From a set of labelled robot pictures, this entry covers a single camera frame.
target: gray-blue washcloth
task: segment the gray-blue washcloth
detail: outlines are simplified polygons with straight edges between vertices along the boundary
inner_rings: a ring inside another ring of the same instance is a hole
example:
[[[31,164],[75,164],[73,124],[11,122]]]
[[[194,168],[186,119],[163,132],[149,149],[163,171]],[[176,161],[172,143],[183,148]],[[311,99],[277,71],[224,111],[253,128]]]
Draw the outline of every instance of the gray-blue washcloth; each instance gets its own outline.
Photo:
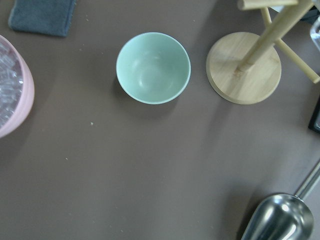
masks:
[[[15,0],[9,27],[16,31],[65,37],[76,0]]]

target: wooden dowel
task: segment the wooden dowel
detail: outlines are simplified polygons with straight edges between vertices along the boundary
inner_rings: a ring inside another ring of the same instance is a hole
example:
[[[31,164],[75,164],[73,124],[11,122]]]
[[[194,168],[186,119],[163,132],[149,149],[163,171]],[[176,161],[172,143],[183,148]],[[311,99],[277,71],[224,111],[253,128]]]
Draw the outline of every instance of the wooden dowel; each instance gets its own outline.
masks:
[[[237,66],[240,72],[246,72],[252,65],[281,39],[313,6],[311,0],[300,0],[299,4],[286,6],[265,29],[256,43]]]
[[[264,25],[268,27],[272,21],[270,13],[267,7],[261,8],[261,14],[263,18]],[[276,40],[275,45],[291,59],[303,72],[304,74],[314,83],[320,81],[320,76],[306,64],[282,39]]]
[[[264,7],[296,5],[298,3],[298,0],[239,0],[237,5],[240,10],[251,10]]]

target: round wooden base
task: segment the round wooden base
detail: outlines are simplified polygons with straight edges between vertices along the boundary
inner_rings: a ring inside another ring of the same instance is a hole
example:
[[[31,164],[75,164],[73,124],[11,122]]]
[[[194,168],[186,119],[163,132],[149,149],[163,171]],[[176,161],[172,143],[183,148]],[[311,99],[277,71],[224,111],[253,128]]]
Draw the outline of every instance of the round wooden base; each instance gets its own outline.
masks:
[[[226,100],[236,104],[255,104],[269,97],[281,77],[281,62],[271,47],[246,72],[238,64],[256,43],[259,36],[235,32],[219,39],[206,59],[206,74],[213,89]]]

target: bowl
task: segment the bowl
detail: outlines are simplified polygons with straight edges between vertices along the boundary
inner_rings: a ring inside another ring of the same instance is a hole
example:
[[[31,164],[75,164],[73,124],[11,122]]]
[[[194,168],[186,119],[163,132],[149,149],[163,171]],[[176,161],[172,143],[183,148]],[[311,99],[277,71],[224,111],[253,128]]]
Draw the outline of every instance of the bowl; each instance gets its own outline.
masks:
[[[123,90],[145,104],[163,104],[178,97],[191,74],[189,56],[173,37],[146,32],[130,39],[116,60]]]
[[[35,96],[31,72],[14,46],[0,35],[0,138],[27,118]]]

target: mint green bowl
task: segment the mint green bowl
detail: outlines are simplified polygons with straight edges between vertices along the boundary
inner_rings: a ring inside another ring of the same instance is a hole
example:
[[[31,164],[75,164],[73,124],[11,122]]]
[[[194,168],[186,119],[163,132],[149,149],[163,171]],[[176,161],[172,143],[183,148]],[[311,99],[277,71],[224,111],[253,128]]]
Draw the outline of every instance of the mint green bowl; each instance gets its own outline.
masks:
[[[121,49],[116,75],[124,91],[145,104],[167,103],[186,88],[191,64],[184,47],[173,37],[147,32]]]

